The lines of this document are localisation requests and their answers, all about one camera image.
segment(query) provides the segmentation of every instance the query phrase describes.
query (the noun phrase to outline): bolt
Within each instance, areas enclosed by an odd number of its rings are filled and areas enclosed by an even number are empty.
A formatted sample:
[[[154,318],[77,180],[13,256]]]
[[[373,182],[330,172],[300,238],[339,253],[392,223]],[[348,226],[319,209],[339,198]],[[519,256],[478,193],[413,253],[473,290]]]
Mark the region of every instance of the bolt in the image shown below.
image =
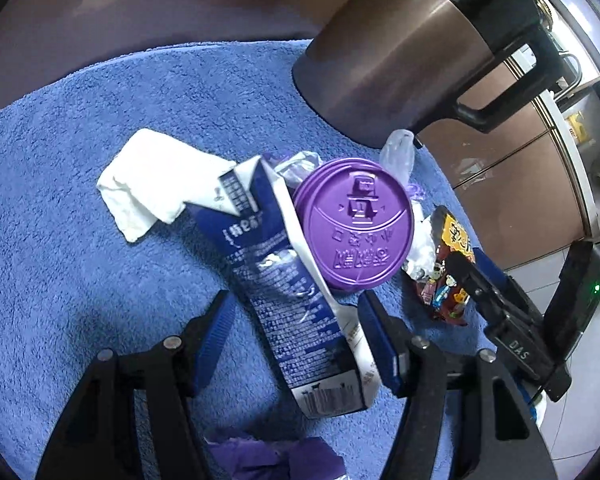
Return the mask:
[[[167,350],[175,350],[176,348],[180,348],[182,344],[182,339],[180,339],[176,335],[170,335],[167,339],[165,339],[162,344]]]
[[[415,335],[411,338],[411,344],[417,346],[418,348],[426,350],[427,348],[429,348],[431,342],[425,337],[422,337],[421,335]]]
[[[488,348],[480,350],[480,359],[486,363],[493,363],[496,360],[496,352]]]
[[[111,348],[103,348],[98,352],[98,361],[106,362],[113,357],[113,350]]]

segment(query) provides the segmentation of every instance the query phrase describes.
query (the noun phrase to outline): brown cabinet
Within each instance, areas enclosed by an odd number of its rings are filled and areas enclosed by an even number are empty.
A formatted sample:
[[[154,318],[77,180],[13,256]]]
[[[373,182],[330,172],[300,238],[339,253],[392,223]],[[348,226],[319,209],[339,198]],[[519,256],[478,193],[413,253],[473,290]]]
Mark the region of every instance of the brown cabinet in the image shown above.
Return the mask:
[[[546,133],[456,188],[484,251],[503,269],[584,236],[564,163]]]
[[[482,108],[511,86],[516,77],[506,64],[468,90],[460,102]],[[442,120],[419,135],[452,186],[506,158],[547,130],[534,104],[529,103],[490,134],[481,134],[459,121]]]

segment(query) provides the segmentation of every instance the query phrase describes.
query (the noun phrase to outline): purple cup lid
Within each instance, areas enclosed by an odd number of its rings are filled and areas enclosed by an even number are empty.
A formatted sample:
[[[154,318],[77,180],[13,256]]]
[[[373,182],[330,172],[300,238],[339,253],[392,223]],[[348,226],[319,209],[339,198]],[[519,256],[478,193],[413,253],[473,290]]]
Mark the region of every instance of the purple cup lid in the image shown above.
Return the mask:
[[[360,164],[371,168],[379,168],[380,165],[364,158],[359,157],[348,157],[348,158],[336,158],[330,160],[326,164],[323,164],[320,168],[315,170],[309,177],[307,177],[300,186],[296,189],[293,196],[294,206],[298,213],[298,218],[302,222],[302,216],[304,216],[304,207],[306,200],[319,186],[319,184],[333,171],[339,170],[340,168],[349,167],[353,164]]]
[[[329,285],[373,288],[400,269],[413,240],[413,209],[389,173],[368,164],[337,168],[306,200],[302,230]]]

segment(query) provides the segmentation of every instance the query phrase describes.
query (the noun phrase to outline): mug handle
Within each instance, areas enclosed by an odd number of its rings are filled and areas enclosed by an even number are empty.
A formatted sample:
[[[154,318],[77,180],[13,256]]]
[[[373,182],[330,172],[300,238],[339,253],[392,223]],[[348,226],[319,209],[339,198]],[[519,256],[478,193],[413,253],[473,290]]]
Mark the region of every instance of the mug handle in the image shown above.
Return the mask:
[[[562,60],[547,31],[541,25],[527,30],[520,46],[528,44],[536,56],[536,66],[481,110],[454,102],[451,119],[488,134],[560,79]]]

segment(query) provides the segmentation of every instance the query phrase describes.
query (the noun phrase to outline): yellow sticker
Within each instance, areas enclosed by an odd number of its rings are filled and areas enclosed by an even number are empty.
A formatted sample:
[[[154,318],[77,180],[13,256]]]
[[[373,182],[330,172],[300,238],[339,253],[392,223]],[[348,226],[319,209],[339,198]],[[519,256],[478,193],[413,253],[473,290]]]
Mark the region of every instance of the yellow sticker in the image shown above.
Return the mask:
[[[474,252],[469,243],[469,236],[464,228],[453,218],[447,215],[445,227],[442,229],[442,241],[454,251],[460,251],[464,256],[475,263]]]

